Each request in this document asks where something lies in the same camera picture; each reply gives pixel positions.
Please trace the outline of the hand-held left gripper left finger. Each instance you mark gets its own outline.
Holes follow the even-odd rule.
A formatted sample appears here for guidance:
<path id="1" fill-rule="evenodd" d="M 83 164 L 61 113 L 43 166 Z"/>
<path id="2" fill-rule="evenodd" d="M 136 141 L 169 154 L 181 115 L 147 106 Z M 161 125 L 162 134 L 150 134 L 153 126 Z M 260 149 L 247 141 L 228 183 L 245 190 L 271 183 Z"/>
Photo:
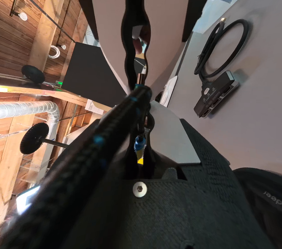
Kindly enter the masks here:
<path id="1" fill-rule="evenodd" d="M 136 165 L 136 153 L 134 151 L 135 137 L 129 134 L 117 152 L 117 165 L 134 166 Z"/>

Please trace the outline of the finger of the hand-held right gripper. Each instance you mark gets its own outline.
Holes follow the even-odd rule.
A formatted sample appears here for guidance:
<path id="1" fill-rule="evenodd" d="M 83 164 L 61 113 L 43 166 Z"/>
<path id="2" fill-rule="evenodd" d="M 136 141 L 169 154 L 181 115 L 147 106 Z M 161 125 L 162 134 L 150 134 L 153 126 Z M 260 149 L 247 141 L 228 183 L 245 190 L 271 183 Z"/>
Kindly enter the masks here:
<path id="1" fill-rule="evenodd" d="M 150 41 L 145 50 L 147 77 L 145 85 L 155 99 L 167 83 L 181 53 L 182 35 L 189 0 L 144 0 L 150 23 Z"/>
<path id="2" fill-rule="evenodd" d="M 92 0 L 104 57 L 127 95 L 134 89 L 136 50 L 132 41 L 134 0 Z"/>

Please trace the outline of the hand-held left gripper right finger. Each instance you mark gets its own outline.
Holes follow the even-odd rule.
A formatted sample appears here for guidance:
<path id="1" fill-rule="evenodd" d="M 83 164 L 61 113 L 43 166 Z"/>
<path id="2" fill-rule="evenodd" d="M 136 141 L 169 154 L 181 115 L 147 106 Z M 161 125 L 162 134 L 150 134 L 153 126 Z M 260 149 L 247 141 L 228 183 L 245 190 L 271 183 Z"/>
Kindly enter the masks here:
<path id="1" fill-rule="evenodd" d="M 153 119 L 147 127 L 151 148 L 178 164 L 200 164 L 179 117 L 155 100 L 150 105 L 150 116 Z"/>

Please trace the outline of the black HDMI switch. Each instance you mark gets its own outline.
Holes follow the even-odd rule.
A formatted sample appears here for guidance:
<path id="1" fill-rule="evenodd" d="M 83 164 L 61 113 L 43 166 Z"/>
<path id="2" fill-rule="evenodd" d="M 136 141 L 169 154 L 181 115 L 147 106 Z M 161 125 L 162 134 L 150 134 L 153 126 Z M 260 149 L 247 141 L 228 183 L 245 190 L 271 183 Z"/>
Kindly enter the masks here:
<path id="1" fill-rule="evenodd" d="M 226 18 L 212 30 L 202 52 L 198 56 L 198 62 L 194 74 L 198 75 L 202 82 L 201 97 L 194 107 L 198 118 L 206 118 L 228 95 L 238 86 L 239 82 L 234 78 L 230 70 L 224 71 L 243 48 L 250 30 L 250 24 L 245 19 L 238 19 L 225 27 Z M 228 59 L 213 73 L 206 74 L 205 65 L 208 62 L 213 50 L 221 38 L 237 25 L 243 27 L 242 36 Z"/>

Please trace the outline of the grey desk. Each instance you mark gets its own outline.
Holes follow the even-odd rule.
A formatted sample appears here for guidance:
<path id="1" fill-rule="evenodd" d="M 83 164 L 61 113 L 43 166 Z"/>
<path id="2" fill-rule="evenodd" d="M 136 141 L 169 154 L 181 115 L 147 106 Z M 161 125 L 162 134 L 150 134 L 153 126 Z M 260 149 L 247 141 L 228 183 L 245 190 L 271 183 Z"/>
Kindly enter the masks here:
<path id="1" fill-rule="evenodd" d="M 212 0 L 199 19 L 178 70 L 168 108 L 184 118 L 231 163 L 232 169 L 253 167 L 281 173 L 281 0 Z M 248 40 L 226 70 L 240 86 L 207 118 L 194 107 L 201 81 L 197 59 L 220 18 L 251 24 Z"/>

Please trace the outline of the person's right hand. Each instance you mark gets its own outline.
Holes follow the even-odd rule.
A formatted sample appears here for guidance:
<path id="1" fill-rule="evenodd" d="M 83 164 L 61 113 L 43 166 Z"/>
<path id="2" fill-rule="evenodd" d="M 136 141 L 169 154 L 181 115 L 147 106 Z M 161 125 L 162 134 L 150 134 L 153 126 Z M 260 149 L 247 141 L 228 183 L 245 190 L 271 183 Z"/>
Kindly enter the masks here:
<path id="1" fill-rule="evenodd" d="M 148 44 L 151 37 L 150 25 L 137 25 L 132 28 L 132 43 L 135 48 L 136 54 L 142 53 L 142 42 Z"/>

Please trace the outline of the white paper notice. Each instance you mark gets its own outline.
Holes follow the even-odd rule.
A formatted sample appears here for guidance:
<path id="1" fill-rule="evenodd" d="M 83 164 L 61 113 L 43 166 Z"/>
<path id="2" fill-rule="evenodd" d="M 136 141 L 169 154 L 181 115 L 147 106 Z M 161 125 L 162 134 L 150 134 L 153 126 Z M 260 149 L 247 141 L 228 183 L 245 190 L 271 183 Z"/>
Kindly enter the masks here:
<path id="1" fill-rule="evenodd" d="M 100 108 L 97 108 L 94 105 L 94 102 L 92 100 L 90 100 L 90 99 L 87 100 L 87 103 L 86 103 L 86 106 L 85 106 L 85 110 L 90 111 L 92 113 L 99 114 L 99 115 L 103 115 L 103 113 L 104 113 L 104 110 L 102 110 Z"/>

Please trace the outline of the black round ceiling speaker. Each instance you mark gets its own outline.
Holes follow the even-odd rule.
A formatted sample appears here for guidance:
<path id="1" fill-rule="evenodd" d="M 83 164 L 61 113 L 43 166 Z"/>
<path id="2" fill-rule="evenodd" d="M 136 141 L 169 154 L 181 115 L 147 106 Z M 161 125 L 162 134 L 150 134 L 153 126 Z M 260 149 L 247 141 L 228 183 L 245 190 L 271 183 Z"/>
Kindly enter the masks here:
<path id="1" fill-rule="evenodd" d="M 21 69 L 22 74 L 35 84 L 41 84 L 45 81 L 44 73 L 32 65 L 24 65 Z"/>

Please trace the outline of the black pole with round disc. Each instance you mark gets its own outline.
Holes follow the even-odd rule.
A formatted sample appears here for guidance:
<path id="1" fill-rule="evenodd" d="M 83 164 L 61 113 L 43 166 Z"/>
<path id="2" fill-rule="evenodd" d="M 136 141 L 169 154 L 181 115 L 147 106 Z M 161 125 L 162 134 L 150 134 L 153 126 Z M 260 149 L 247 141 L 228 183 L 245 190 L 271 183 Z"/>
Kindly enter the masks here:
<path id="1" fill-rule="evenodd" d="M 20 152 L 23 155 L 28 155 L 37 151 L 43 143 L 53 146 L 67 148 L 68 145 L 47 139 L 49 127 L 46 123 L 37 123 L 32 126 L 24 135 L 20 143 Z"/>

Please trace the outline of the studio light panel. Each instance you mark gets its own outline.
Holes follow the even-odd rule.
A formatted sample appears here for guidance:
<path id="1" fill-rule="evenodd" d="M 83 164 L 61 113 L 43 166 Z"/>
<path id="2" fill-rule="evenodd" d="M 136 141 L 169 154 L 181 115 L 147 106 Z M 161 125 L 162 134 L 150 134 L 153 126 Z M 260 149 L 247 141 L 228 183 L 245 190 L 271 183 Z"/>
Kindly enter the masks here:
<path id="1" fill-rule="evenodd" d="M 39 189 L 40 185 L 38 184 L 21 192 L 16 197 L 16 210 L 18 215 L 21 215 L 31 206 L 31 204 L 33 203 L 33 199 L 36 197 Z"/>

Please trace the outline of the black board with tan frame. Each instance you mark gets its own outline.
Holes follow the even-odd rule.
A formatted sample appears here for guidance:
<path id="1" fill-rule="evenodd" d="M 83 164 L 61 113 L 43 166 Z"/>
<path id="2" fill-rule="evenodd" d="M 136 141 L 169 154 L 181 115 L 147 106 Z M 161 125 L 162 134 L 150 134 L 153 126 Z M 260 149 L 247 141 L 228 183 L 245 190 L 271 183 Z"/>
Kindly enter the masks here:
<path id="1" fill-rule="evenodd" d="M 75 44 L 62 89 L 114 107 L 127 96 L 111 71 L 100 47 Z"/>

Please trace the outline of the silver ventilation duct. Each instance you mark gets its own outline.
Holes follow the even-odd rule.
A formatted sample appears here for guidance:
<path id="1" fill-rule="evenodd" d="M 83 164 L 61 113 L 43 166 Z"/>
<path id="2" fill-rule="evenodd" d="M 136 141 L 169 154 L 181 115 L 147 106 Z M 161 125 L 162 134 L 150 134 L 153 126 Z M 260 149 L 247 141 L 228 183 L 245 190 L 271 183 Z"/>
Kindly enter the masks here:
<path id="1" fill-rule="evenodd" d="M 60 112 L 58 105 L 51 101 L 1 102 L 0 118 L 11 118 L 32 114 L 47 113 L 49 127 L 48 139 L 54 140 L 58 127 Z"/>

